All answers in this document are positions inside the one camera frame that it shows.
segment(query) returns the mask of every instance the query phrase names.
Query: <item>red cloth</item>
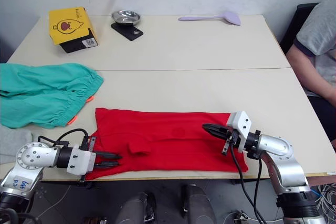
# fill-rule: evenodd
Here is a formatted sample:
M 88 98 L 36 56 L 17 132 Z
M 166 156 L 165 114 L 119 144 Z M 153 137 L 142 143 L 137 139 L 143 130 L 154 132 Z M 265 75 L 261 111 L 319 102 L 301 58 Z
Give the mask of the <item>red cloth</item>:
M 225 125 L 229 113 L 138 112 L 96 109 L 95 151 L 118 153 L 119 166 L 94 169 L 87 179 L 135 170 L 215 170 L 237 172 L 224 141 L 202 129 L 204 123 Z M 244 156 L 235 151 L 243 172 Z M 97 157 L 96 163 L 102 161 Z

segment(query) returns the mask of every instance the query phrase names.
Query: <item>cartoon print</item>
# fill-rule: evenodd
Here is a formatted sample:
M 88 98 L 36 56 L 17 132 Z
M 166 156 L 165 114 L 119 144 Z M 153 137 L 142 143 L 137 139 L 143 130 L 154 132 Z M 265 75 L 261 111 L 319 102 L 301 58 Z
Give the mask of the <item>cartoon print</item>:
M 58 22 L 58 24 L 54 25 L 52 28 L 63 34 L 72 34 L 83 24 L 83 22 L 79 22 L 75 19 L 64 19 Z

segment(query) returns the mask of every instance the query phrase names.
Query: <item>person's arm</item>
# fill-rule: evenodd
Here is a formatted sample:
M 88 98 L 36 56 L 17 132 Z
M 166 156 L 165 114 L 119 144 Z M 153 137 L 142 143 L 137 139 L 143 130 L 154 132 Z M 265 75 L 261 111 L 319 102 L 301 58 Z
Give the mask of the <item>person's arm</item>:
M 308 56 L 292 45 L 286 57 L 301 85 L 322 96 L 336 107 L 336 89 L 320 76 Z

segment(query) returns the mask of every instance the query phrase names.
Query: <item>black chair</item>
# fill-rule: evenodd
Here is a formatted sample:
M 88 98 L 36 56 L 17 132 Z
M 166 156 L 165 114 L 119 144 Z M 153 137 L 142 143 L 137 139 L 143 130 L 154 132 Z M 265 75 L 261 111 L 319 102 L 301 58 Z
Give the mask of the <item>black chair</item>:
M 280 47 L 283 50 L 284 54 L 286 54 L 289 48 L 293 45 L 296 34 L 298 34 L 303 23 L 306 21 L 310 12 L 314 9 L 316 5 L 317 3 L 301 4 L 297 6 L 293 19 L 290 22 L 282 41 L 280 42 Z

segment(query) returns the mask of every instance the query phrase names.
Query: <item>gray shirt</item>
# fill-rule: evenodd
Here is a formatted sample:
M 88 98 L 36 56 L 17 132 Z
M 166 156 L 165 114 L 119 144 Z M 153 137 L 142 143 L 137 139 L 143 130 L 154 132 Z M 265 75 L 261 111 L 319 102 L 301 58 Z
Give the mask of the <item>gray shirt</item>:
M 317 72 L 336 87 L 336 0 L 324 0 L 310 13 L 294 41 Z M 307 95 L 317 94 L 304 89 Z

